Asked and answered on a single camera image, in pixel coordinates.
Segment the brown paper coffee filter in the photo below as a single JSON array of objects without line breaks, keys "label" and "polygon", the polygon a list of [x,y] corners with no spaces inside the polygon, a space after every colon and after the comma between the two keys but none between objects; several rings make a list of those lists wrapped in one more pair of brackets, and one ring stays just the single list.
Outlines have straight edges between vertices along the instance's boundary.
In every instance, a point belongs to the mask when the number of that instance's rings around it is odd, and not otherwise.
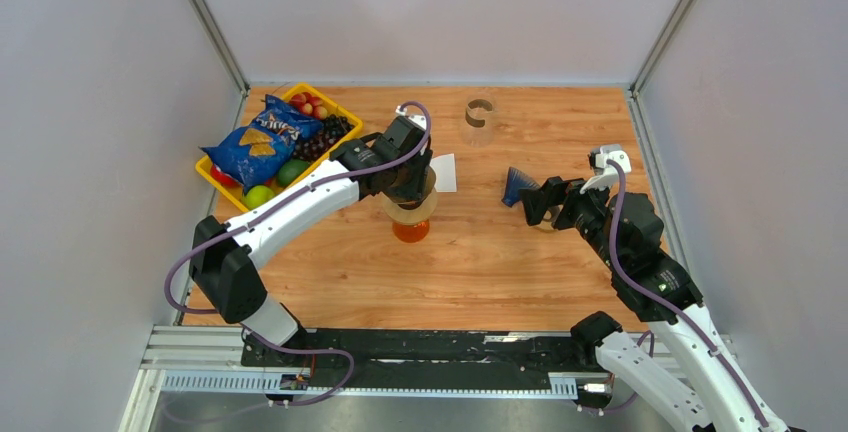
[{"label": "brown paper coffee filter", "polygon": [[424,188],[424,197],[429,197],[432,193],[435,192],[435,185],[437,181],[437,174],[435,170],[428,166],[426,170],[426,182]]}]

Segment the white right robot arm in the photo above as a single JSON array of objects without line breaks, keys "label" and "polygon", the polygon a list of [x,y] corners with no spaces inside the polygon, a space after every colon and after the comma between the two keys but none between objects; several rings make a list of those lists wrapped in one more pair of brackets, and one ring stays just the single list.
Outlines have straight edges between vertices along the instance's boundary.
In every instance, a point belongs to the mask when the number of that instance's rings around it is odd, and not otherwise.
[{"label": "white right robot arm", "polygon": [[685,378],[656,365],[611,317],[598,312],[575,325],[571,355],[624,380],[678,431],[788,431],[765,403],[715,328],[688,271],[661,247],[664,230],[643,193],[551,177],[539,185],[511,179],[503,201],[522,205],[528,225],[552,220],[574,229],[611,272],[618,298],[671,352]]}]

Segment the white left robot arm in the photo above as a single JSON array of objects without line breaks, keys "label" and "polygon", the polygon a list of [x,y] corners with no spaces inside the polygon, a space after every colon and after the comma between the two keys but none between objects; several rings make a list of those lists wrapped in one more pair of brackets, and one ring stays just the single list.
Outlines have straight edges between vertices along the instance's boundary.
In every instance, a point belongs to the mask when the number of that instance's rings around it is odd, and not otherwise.
[{"label": "white left robot arm", "polygon": [[228,324],[241,324],[267,342],[280,365],[297,364],[306,351],[299,321],[266,289],[259,271],[285,245],[326,216],[366,197],[423,197],[431,119],[400,108],[382,133],[335,148],[297,184],[270,202],[225,223],[213,217],[195,228],[189,276]]}]

